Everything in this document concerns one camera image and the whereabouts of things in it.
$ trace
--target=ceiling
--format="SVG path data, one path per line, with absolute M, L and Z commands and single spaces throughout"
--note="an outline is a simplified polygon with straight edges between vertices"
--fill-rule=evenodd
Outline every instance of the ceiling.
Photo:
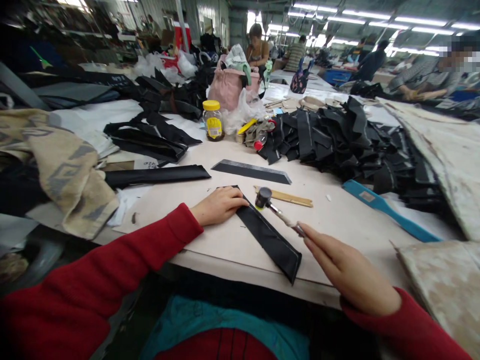
M 313 18 L 303 18 L 297 16 L 287 16 L 288 12 L 304 14 L 308 10 L 292 7 L 294 4 L 312 5 L 327 8 L 336 8 L 338 13 L 318 11 L 317 16 L 336 16 L 349 19 L 358 19 L 365 21 L 365 24 L 352 24 L 339 21 L 329 21 L 327 32 L 334 34 L 336 39 L 345 39 L 358 41 L 362 37 L 375 35 L 382 39 L 389 39 L 396 29 L 370 26 L 369 22 L 388 22 L 388 20 L 367 18 L 355 15 L 341 14 L 341 11 L 354 10 L 363 12 L 372 12 L 378 14 L 392 15 L 393 17 L 413 17 L 431 20 L 446 21 L 446 29 L 450 25 L 458 23 L 480 24 L 480 0 L 319 0 L 319 1 L 286 1 L 286 0 L 235 0 L 231 2 L 233 10 L 253 11 L 262 13 L 262 22 L 264 25 L 277 24 L 289 26 L 289 32 L 302 33 L 308 35 L 312 24 L 322 23 Z M 429 27 L 439 28 L 438 26 L 429 26 L 423 24 L 413 24 L 405 22 L 394 22 L 411 27 Z M 322 26 L 315 25 L 320 31 Z M 445 45 L 451 36 L 431 33 L 414 32 L 411 30 L 402 30 L 395 40 L 398 47 L 423 49 L 425 46 Z

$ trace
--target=hand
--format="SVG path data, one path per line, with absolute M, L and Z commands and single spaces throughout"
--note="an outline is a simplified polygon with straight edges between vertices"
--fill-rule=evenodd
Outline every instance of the hand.
M 437 93 L 435 91 L 428 91 L 421 93 L 415 97 L 415 100 L 425 101 L 430 99 L 435 99 L 437 97 Z
M 236 187 L 219 187 L 190 209 L 201 227 L 221 224 L 230 219 L 238 208 L 249 206 Z
M 399 293 L 357 249 L 300 223 L 306 247 L 334 287 L 364 314 L 384 317 L 402 305 Z
M 410 89 L 405 90 L 403 92 L 403 98 L 407 101 L 415 100 L 417 98 L 415 90 L 410 90 Z

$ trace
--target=patterned towel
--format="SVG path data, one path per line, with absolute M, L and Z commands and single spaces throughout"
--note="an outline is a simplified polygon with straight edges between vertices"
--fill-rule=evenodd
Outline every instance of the patterned towel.
M 13 158 L 36 162 L 41 188 L 62 211 L 62 225 L 72 235 L 93 239 L 119 206 L 104 173 L 94 169 L 98 154 L 93 146 L 49 126 L 48 112 L 0 111 L 0 164 L 5 167 Z

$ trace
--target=small hammer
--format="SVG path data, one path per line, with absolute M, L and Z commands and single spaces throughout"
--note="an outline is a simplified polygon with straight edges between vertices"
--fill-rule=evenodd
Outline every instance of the small hammer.
M 259 210 L 262 210 L 264 207 L 269 208 L 275 215 L 277 215 L 289 228 L 292 228 L 298 236 L 301 238 L 306 238 L 305 232 L 302 230 L 300 225 L 295 224 L 289 220 L 288 217 L 275 205 L 272 204 L 270 199 L 272 198 L 272 190 L 268 187 L 261 187 L 258 189 L 255 199 L 255 207 Z

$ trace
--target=pink bag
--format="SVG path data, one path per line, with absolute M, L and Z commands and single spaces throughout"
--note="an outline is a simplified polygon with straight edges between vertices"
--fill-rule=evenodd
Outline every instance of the pink bag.
M 225 62 L 227 55 L 220 56 L 220 60 L 216 65 L 215 76 L 210 85 L 208 92 L 208 100 L 217 100 L 220 103 L 221 110 L 232 111 L 235 110 L 239 104 L 240 92 L 243 89 L 242 76 L 245 77 L 245 73 L 235 69 L 224 69 L 221 66 Z M 251 72 L 251 85 L 247 85 L 247 91 L 255 91 L 258 94 L 260 89 L 260 74 L 258 73 L 258 67 L 252 67 Z

